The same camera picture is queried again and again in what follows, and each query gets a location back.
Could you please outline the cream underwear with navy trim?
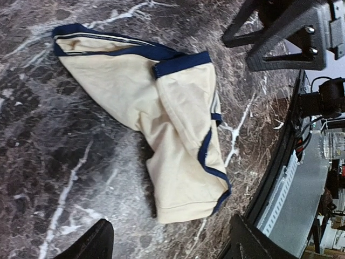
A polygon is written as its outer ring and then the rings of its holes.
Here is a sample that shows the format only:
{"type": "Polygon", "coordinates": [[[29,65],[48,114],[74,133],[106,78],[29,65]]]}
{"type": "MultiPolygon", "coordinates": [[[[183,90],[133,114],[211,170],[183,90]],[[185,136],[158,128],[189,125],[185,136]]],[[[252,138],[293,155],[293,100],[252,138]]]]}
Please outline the cream underwear with navy trim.
{"type": "Polygon", "coordinates": [[[214,214],[231,193],[222,159],[216,71],[206,51],[165,45],[81,24],[56,27],[54,53],[86,93],[153,150],[146,166],[157,219],[214,214]]]}

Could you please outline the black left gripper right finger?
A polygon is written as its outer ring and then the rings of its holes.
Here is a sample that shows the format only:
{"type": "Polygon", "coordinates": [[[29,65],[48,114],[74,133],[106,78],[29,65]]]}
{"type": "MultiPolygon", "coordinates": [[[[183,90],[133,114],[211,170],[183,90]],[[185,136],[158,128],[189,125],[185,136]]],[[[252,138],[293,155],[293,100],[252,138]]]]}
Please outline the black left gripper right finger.
{"type": "Polygon", "coordinates": [[[272,242],[246,218],[234,214],[230,220],[230,239],[218,258],[289,259],[295,256],[272,242]]]}

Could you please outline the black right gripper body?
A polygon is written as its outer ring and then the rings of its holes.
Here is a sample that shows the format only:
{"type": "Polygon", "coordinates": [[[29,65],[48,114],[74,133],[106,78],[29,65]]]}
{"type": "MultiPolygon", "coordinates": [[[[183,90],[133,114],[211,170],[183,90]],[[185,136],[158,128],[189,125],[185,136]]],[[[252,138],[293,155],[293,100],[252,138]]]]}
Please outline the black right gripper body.
{"type": "Polygon", "coordinates": [[[307,69],[325,69],[327,52],[335,60],[344,57],[344,1],[309,1],[304,30],[310,43],[307,69]]]}

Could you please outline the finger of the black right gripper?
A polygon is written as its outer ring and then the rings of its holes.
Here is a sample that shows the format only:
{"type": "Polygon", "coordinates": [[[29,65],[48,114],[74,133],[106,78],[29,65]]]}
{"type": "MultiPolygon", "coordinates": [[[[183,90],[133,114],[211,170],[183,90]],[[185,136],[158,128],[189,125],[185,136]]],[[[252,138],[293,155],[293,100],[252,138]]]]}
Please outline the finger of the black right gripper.
{"type": "Polygon", "coordinates": [[[235,18],[225,30],[222,42],[226,47],[238,47],[258,43],[261,39],[280,36],[296,47],[306,47],[315,34],[312,20],[301,19],[313,11],[320,1],[244,1],[235,18]],[[259,25],[252,31],[240,33],[240,30],[256,14],[259,25]]]}
{"type": "Polygon", "coordinates": [[[318,25],[298,25],[296,28],[284,26],[281,29],[267,29],[248,52],[246,63],[251,71],[265,70],[317,70],[326,67],[325,29],[318,25]],[[301,32],[300,53],[268,56],[278,43],[301,32]]]}

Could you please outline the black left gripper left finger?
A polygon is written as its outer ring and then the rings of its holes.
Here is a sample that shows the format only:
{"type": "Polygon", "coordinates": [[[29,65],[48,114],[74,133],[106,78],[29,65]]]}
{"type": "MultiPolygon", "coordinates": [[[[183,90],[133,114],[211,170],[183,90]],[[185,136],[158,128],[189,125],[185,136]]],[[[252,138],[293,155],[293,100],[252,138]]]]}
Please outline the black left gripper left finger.
{"type": "Polygon", "coordinates": [[[100,219],[54,259],[112,259],[113,245],[113,225],[106,219],[100,219]]]}

